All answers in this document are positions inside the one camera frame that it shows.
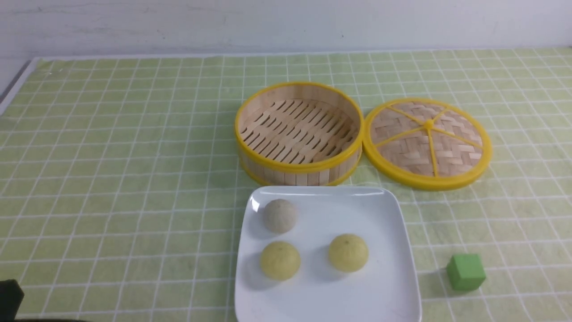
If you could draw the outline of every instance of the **square plate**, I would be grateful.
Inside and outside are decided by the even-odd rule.
[[[263,224],[263,207],[286,199],[298,220],[285,234]],[[329,243],[354,233],[368,245],[367,264],[355,273],[335,270]],[[272,281],[259,266],[260,253],[273,241],[300,252],[299,271]],[[421,320],[421,298],[407,230],[397,199],[373,187],[262,187],[248,199],[235,279],[235,310],[240,322]]]

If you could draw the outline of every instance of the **gray steamed bun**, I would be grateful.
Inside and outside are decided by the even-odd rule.
[[[273,233],[290,231],[296,224],[297,217],[296,207],[288,200],[275,199],[264,207],[264,226]]]

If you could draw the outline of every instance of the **green block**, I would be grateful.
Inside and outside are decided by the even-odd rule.
[[[447,264],[447,275],[453,290],[466,292],[478,289],[487,278],[478,254],[453,255]]]

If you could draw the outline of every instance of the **woven bamboo lid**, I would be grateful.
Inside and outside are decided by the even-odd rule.
[[[401,99],[366,118],[365,152],[390,178],[424,190],[477,180],[492,157],[484,128],[470,115],[429,99]]]

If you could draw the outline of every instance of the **yellow rim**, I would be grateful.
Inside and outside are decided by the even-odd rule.
[[[362,157],[362,153],[359,154],[359,156],[357,157],[357,162],[356,164],[354,164],[354,166],[343,176],[337,178],[336,180],[329,182],[326,186],[337,186],[340,183],[346,181],[351,175],[352,173],[356,170],[356,168],[358,167],[359,164],[359,160]],[[244,166],[243,160],[241,158],[239,158],[239,162],[240,162],[240,166],[243,168],[244,172],[246,172],[248,174],[248,176],[250,176],[252,178],[252,180],[256,181],[256,183],[258,183],[261,186],[274,186],[274,184],[271,184],[269,182],[266,182],[262,179],[260,179],[258,176],[256,176],[254,173],[252,173],[252,171],[250,171],[248,168],[246,168]]]
[[[322,87],[322,88],[328,89],[330,91],[336,92],[337,94],[341,95],[342,97],[344,97],[346,100],[348,100],[352,104],[353,108],[359,114],[360,124],[359,124],[359,131],[357,133],[357,137],[355,138],[353,143],[350,144],[350,146],[347,149],[342,151],[340,154],[338,154],[332,158],[329,158],[327,160],[322,160],[319,162],[308,163],[308,164],[289,164],[289,163],[282,163],[282,162],[278,162],[278,161],[274,161],[274,160],[270,160],[268,158],[265,158],[265,157],[259,155],[258,153],[254,152],[253,149],[251,149],[250,147],[248,147],[244,143],[244,141],[240,137],[240,133],[239,133],[239,117],[240,117],[240,114],[242,113],[243,109],[253,99],[255,99],[258,95],[261,95],[267,91],[271,91],[271,90],[278,88],[278,87],[293,86],[293,85],[306,85],[306,86]],[[351,156],[360,147],[360,145],[362,144],[362,141],[363,141],[364,133],[365,132],[364,132],[364,126],[363,126],[362,110],[353,101],[353,99],[351,99],[349,96],[347,96],[345,93],[343,93],[342,91],[340,91],[338,89],[335,89],[333,87],[329,87],[329,86],[326,86],[323,84],[319,84],[319,83],[312,83],[312,82],[290,82],[290,83],[281,83],[281,84],[276,84],[276,85],[273,85],[270,87],[266,87],[266,88],[258,91],[256,94],[252,95],[246,102],[244,102],[244,104],[239,108],[238,113],[236,113],[236,118],[235,118],[235,136],[236,136],[236,141],[239,143],[239,148],[242,151],[244,151],[248,155],[249,158],[251,158],[255,162],[261,164],[263,167],[270,168],[272,170],[276,170],[276,171],[280,171],[280,172],[291,172],[291,173],[314,172],[314,171],[322,171],[322,170],[326,170],[326,169],[335,167],[339,163],[341,163],[344,160],[346,160],[347,158],[349,158],[349,156]]]
[[[484,128],[475,119],[473,119],[466,112],[461,111],[460,109],[458,109],[454,106],[451,106],[449,104],[446,104],[446,103],[443,103],[440,101],[436,101],[436,100],[421,99],[421,98],[416,98],[416,97],[414,97],[414,98],[410,97],[410,98],[406,98],[406,99],[389,101],[387,103],[384,103],[384,104],[376,107],[373,111],[371,111],[368,114],[368,116],[366,118],[366,123],[364,126],[365,132],[370,133],[371,124],[372,124],[375,116],[377,116],[379,114],[379,112],[381,112],[382,109],[388,108],[394,104],[410,102],[410,101],[420,101],[420,102],[429,103],[429,104],[441,105],[441,106],[445,107],[445,109],[454,111],[454,112],[460,114],[461,116],[463,116],[464,118],[466,118],[479,132],[481,139],[483,141],[483,146],[482,146],[483,155],[482,155],[479,163],[477,163],[477,165],[475,167],[473,167],[471,170],[469,170],[469,171],[467,171],[461,175],[451,176],[451,177],[447,177],[447,178],[438,177],[438,176],[430,177],[430,176],[414,174],[414,173],[411,173],[409,171],[406,171],[406,170],[394,165],[393,163],[389,162],[384,157],[382,157],[378,153],[377,148],[375,147],[375,145],[371,139],[371,136],[366,135],[364,140],[363,140],[363,145],[364,145],[365,153],[368,156],[368,158],[370,159],[371,163],[379,171],[381,171],[383,174],[390,177],[391,179],[393,179],[399,183],[402,183],[404,185],[411,186],[411,187],[414,187],[417,189],[423,189],[423,190],[434,190],[434,191],[436,191],[436,190],[458,189],[458,188],[464,187],[464,186],[474,182],[475,180],[477,180],[483,174],[483,172],[486,170],[486,168],[488,167],[488,164],[491,162],[491,159],[492,159],[491,140],[488,137],[488,134],[484,130]],[[434,151],[431,149],[432,159],[434,158],[433,154],[434,154]]]

